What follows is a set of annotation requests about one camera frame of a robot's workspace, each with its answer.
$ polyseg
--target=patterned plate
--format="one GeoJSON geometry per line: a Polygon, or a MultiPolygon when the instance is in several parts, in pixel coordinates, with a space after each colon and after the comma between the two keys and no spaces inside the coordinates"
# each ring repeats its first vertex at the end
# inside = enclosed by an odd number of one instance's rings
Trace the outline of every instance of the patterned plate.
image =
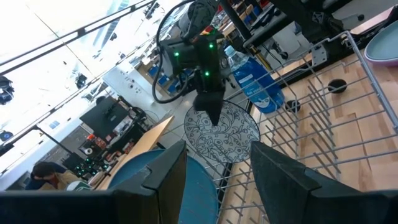
{"type": "Polygon", "coordinates": [[[220,121],[211,124],[205,111],[190,108],[185,115],[185,134],[202,155],[217,162],[241,162],[249,159],[250,142],[260,140],[260,131],[248,112],[224,101],[220,121]]]}

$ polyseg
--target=black cable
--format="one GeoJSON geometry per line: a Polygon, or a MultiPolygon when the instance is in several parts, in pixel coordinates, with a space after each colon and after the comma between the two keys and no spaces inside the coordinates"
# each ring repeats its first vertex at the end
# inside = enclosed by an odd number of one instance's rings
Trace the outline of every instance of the black cable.
{"type": "Polygon", "coordinates": [[[262,47],[264,47],[264,48],[266,49],[266,51],[267,51],[275,60],[277,60],[277,61],[280,63],[280,65],[282,65],[282,63],[280,62],[280,60],[277,59],[277,58],[275,57],[275,55],[274,55],[273,53],[271,53],[270,50],[268,50],[268,48],[267,48],[267,46],[266,46],[265,44],[262,44],[262,47]]]}
{"type": "Polygon", "coordinates": [[[162,30],[162,26],[163,24],[166,22],[167,18],[171,15],[171,13],[173,13],[174,10],[176,10],[178,7],[181,7],[185,4],[188,4],[190,2],[193,2],[195,0],[187,0],[187,1],[182,1],[180,3],[178,3],[176,6],[174,6],[173,8],[171,8],[171,10],[169,12],[166,13],[166,15],[163,17],[162,21],[159,24],[159,28],[157,29],[156,32],[156,36],[155,36],[155,40],[156,40],[156,45],[159,49],[159,69],[156,71],[155,77],[154,77],[154,82],[152,84],[152,96],[154,97],[155,101],[158,103],[170,103],[173,102],[174,100],[176,100],[177,98],[179,98],[180,96],[182,96],[182,94],[184,93],[184,91],[187,89],[188,87],[188,82],[184,83],[184,86],[182,87],[181,91],[179,93],[177,93],[175,96],[171,97],[170,99],[167,100],[160,100],[157,98],[156,96],[156,84],[157,84],[157,80],[159,79],[159,75],[160,75],[160,71],[162,69],[163,66],[163,48],[160,45],[160,40],[159,40],[159,36],[160,36],[160,31],[162,30]]]}

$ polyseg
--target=dish rack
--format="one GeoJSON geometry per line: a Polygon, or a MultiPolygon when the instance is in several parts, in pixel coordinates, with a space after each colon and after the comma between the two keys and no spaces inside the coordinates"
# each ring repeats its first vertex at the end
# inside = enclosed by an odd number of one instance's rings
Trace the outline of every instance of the dish rack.
{"type": "MultiPolygon", "coordinates": [[[[398,117],[349,32],[321,41],[266,75],[280,77],[278,84],[286,87],[282,89],[285,102],[274,113],[261,114],[254,107],[248,111],[259,126],[264,144],[361,191],[398,188],[398,182],[384,177],[388,170],[398,169],[398,117]],[[354,54],[315,72],[314,67],[327,61],[323,44],[336,39],[344,40],[354,54]],[[312,74],[289,85],[293,77],[286,78],[283,72],[297,64],[307,68],[298,68],[296,73],[312,74]]],[[[218,223],[269,223],[249,159],[214,164],[197,154],[208,164],[209,173],[214,173],[218,223]]]]}

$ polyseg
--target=gray wire rack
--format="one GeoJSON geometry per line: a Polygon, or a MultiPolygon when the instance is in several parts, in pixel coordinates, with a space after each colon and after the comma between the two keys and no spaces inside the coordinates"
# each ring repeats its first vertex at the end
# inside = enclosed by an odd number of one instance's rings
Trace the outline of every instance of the gray wire rack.
{"type": "MultiPolygon", "coordinates": [[[[383,161],[371,159],[398,152],[396,148],[388,148],[392,144],[398,146],[398,117],[349,32],[321,41],[300,54],[300,57],[289,60],[266,75],[270,74],[280,77],[280,81],[287,87],[283,89],[285,104],[275,113],[260,114],[255,108],[251,111],[260,127],[263,143],[357,189],[360,187],[352,180],[358,178],[356,172],[362,169],[360,166],[363,164],[358,161],[364,161],[367,165],[365,167],[371,169],[371,164],[383,164],[383,161]],[[354,54],[314,72],[313,68],[327,61],[322,45],[336,39],[345,39],[354,54]],[[305,59],[310,52],[312,64],[305,59]],[[288,80],[279,71],[300,60],[313,74],[288,85],[288,80]],[[344,79],[346,83],[333,87],[330,81],[337,78],[344,79]],[[287,101],[299,102],[300,109],[297,104],[286,104],[287,101]],[[342,111],[348,111],[348,114],[343,115],[342,111]],[[380,131],[377,122],[382,122],[388,131],[380,131]],[[370,130],[368,134],[362,133],[363,127],[370,130]]],[[[239,90],[225,99],[229,100],[241,92],[239,90]]],[[[218,223],[269,223],[254,183],[249,159],[229,166],[222,161],[214,164],[206,156],[196,153],[206,161],[206,169],[211,171],[209,173],[214,173],[216,188],[223,193],[223,198],[218,199],[221,205],[218,223]],[[219,166],[229,171],[229,175],[223,175],[219,166]]]]}

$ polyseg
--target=water bottle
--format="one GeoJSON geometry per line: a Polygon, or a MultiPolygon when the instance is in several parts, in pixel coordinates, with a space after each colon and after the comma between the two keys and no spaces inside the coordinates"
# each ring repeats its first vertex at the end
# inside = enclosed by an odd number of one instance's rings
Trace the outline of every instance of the water bottle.
{"type": "Polygon", "coordinates": [[[273,84],[274,79],[260,63],[232,46],[225,49],[225,54],[236,82],[261,113],[272,113],[280,108],[284,102],[282,90],[278,84],[273,84]]]}

